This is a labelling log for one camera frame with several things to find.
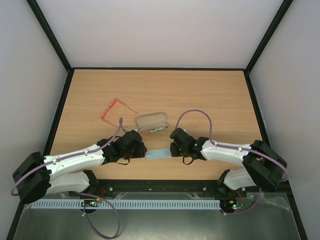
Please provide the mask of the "flag pattern glasses case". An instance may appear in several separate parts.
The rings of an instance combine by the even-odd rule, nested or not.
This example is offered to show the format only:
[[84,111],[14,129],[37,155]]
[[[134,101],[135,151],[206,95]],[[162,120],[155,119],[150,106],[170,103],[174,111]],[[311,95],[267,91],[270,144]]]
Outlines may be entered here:
[[153,133],[166,129],[167,116],[163,112],[141,115],[136,118],[137,132],[140,134]]

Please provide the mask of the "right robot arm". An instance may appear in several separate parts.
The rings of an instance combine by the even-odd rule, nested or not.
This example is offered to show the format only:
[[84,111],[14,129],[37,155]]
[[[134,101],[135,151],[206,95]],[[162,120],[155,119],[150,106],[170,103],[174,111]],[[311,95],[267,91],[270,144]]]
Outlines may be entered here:
[[240,166],[237,170],[225,170],[217,180],[217,189],[224,196],[247,187],[275,192],[279,183],[287,180],[287,162],[261,140],[252,144],[231,144],[208,137],[195,139],[179,127],[170,138],[172,157],[217,160]]

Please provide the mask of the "light blue cleaning cloth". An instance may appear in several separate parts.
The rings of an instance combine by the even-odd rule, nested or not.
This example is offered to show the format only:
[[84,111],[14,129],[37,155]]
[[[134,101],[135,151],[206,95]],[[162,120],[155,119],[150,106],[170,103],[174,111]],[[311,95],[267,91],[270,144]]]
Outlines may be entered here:
[[145,154],[147,160],[158,160],[171,158],[171,151],[169,148],[148,150]]

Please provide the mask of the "red sunglasses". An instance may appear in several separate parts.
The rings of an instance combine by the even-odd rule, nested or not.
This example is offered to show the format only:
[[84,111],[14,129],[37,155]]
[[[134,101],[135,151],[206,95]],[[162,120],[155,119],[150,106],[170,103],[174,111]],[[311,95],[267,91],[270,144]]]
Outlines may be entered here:
[[116,127],[116,123],[114,119],[119,116],[121,117],[122,109],[126,109],[133,114],[137,114],[138,112],[132,109],[129,105],[121,101],[120,99],[115,98],[102,113],[100,119],[108,124],[109,126]]

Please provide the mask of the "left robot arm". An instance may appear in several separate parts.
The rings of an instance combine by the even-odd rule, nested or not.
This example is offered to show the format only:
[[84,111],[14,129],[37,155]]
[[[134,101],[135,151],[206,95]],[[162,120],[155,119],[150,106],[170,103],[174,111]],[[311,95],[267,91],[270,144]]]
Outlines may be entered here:
[[143,139],[135,130],[66,154],[43,156],[34,152],[13,172],[15,185],[11,195],[19,197],[23,204],[30,204],[59,192],[93,194],[98,181],[93,172],[87,170],[89,167],[143,158],[146,152]]

